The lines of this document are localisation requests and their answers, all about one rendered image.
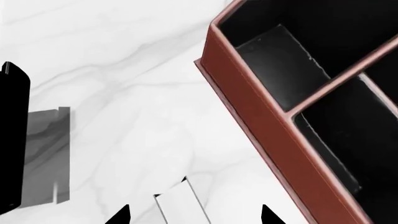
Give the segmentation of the brown leather caddy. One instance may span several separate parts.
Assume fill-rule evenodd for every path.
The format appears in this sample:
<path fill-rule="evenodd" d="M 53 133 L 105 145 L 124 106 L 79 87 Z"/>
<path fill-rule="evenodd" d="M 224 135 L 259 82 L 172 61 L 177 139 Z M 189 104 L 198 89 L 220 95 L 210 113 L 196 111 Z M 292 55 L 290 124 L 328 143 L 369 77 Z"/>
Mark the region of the brown leather caddy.
<path fill-rule="evenodd" d="M 398 0 L 233 0 L 195 63 L 309 224 L 398 224 Z"/>

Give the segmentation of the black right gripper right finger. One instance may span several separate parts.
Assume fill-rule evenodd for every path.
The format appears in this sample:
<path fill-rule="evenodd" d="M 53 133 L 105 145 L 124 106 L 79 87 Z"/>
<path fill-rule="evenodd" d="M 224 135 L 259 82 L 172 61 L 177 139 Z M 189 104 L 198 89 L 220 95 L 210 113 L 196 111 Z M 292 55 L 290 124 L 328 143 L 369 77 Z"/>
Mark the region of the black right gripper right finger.
<path fill-rule="evenodd" d="M 261 221 L 262 224 L 285 224 L 267 205 L 262 205 Z"/>

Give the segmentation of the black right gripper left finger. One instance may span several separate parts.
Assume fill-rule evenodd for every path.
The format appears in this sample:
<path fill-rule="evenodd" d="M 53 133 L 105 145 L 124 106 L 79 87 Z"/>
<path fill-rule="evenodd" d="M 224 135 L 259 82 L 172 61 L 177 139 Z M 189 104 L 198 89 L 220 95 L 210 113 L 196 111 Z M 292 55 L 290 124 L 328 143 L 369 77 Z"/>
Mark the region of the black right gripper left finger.
<path fill-rule="evenodd" d="M 112 216 L 105 224 L 130 224 L 131 214 L 129 205 L 123 206 L 114 216 Z"/>

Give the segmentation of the white rectangular card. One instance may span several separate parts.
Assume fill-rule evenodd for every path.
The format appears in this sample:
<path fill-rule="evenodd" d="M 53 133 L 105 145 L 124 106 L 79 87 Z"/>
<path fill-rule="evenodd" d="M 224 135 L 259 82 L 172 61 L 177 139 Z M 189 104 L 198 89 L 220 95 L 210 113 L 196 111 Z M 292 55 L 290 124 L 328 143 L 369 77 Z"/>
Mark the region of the white rectangular card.
<path fill-rule="evenodd" d="M 166 224 L 211 224 L 187 177 L 154 199 Z"/>

